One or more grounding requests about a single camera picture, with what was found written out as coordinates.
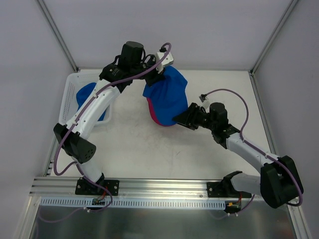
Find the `pink cap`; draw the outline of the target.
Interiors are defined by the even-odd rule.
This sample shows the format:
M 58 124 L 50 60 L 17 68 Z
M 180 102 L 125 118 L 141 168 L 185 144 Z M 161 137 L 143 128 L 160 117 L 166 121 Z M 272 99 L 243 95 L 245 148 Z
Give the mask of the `pink cap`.
M 163 126 L 163 124 L 158 120 L 157 116 L 156 116 L 156 113 L 155 113 L 155 110 L 154 110 L 154 106 L 152 104 L 152 101 L 150 98 L 147 98 L 147 102 L 148 102 L 148 106 L 149 106 L 149 112 L 150 112 L 150 116 L 152 118 L 152 120 L 160 125 L 160 126 Z

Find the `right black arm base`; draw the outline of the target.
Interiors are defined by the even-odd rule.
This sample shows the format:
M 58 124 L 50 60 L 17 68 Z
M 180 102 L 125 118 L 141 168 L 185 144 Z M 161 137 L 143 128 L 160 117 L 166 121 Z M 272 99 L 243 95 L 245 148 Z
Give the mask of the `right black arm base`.
M 226 185 L 220 182 L 207 182 L 206 190 L 208 198 L 244 198 L 248 199 L 252 197 L 251 193 L 236 191 L 232 186 Z

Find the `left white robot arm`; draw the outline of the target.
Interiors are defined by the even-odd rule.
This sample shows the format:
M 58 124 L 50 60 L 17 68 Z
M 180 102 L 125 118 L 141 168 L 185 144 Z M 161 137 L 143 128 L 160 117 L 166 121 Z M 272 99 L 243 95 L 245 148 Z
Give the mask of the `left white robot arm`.
M 72 165 L 77 166 L 87 181 L 87 189 L 99 194 L 104 189 L 103 172 L 93 161 L 96 146 L 88 138 L 103 112 L 123 93 L 133 80 L 152 83 L 162 80 L 166 67 L 173 62 L 171 44 L 165 43 L 155 54 L 147 55 L 144 46 L 135 41 L 126 42 L 112 63 L 98 76 L 83 105 L 65 124 L 57 123 L 53 132 L 58 141 L 53 171 L 63 175 Z

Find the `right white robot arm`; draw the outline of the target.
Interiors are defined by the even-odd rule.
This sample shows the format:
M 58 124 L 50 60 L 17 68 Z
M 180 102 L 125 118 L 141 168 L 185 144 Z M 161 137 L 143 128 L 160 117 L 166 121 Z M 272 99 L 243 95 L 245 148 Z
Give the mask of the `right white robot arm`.
M 242 171 L 224 176 L 221 187 L 227 196 L 242 192 L 259 195 L 274 209 L 283 204 L 292 205 L 295 198 L 299 200 L 296 206 L 302 204 L 304 190 L 293 159 L 267 153 L 245 139 L 240 130 L 229 123 L 222 103 L 212 103 L 208 111 L 192 103 L 173 120 L 191 130 L 199 127 L 210 130 L 217 144 L 239 155 L 258 171 L 257 176 Z

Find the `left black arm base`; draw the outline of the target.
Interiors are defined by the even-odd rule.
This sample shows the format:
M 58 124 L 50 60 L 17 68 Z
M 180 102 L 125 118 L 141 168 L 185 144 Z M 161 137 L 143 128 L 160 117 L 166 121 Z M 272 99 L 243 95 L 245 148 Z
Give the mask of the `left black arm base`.
M 118 196 L 120 181 L 119 180 L 100 180 L 99 185 L 106 188 L 112 196 Z M 100 187 L 93 185 L 84 178 L 77 180 L 75 195 L 101 196 L 105 191 Z

